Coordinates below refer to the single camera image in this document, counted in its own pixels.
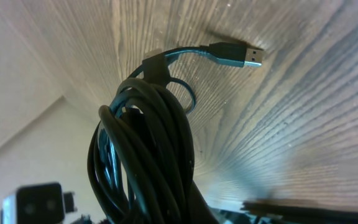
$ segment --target white wall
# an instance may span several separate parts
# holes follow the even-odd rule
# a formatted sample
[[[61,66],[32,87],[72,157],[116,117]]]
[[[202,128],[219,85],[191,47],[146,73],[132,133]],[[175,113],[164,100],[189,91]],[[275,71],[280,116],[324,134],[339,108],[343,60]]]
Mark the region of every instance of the white wall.
[[[37,54],[0,14],[0,147],[62,93]]]
[[[20,185],[59,181],[74,191],[78,212],[69,223],[90,214],[104,214],[88,181],[86,157],[96,123],[87,120],[65,100],[57,101],[39,119],[0,149],[0,208],[2,199]]]

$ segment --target metal usb tip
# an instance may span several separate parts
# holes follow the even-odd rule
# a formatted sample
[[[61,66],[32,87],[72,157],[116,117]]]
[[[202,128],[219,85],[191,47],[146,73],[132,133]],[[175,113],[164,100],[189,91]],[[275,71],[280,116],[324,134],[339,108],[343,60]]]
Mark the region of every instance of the metal usb tip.
[[[263,50],[247,49],[244,65],[252,67],[262,66]]]

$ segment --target floor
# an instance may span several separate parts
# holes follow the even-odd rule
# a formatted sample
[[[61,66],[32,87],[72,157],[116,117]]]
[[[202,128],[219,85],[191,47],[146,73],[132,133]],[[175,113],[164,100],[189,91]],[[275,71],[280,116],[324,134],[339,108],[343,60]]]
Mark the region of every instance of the floor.
[[[170,68],[197,95],[188,119],[206,201],[358,211],[358,1],[0,0],[0,13],[95,121],[151,50],[237,40],[264,49],[260,68],[196,55]]]

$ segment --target cable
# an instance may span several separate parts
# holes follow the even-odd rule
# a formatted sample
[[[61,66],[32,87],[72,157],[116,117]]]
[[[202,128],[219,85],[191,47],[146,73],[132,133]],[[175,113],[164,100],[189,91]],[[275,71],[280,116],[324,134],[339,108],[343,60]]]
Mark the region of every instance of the cable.
[[[227,43],[182,47],[163,54],[169,64],[189,52],[223,65],[241,67],[246,60],[245,48]],[[119,85],[111,105],[100,107],[101,122],[89,145],[88,177],[107,216],[104,222],[215,222],[193,183],[193,138],[185,111],[166,88],[136,78],[142,72],[141,65]],[[170,81],[189,91],[192,105],[186,112],[193,111],[196,96],[191,87],[177,78]],[[122,186],[121,164],[127,174],[128,196]]]

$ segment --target usb connector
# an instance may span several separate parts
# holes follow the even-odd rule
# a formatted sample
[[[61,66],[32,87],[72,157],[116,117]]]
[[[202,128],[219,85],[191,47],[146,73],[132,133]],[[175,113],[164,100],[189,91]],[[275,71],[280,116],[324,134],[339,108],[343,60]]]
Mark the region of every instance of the usb connector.
[[[225,42],[200,47],[206,52],[205,56],[220,65],[235,67],[243,67],[244,65],[260,67],[262,65],[262,50]]]

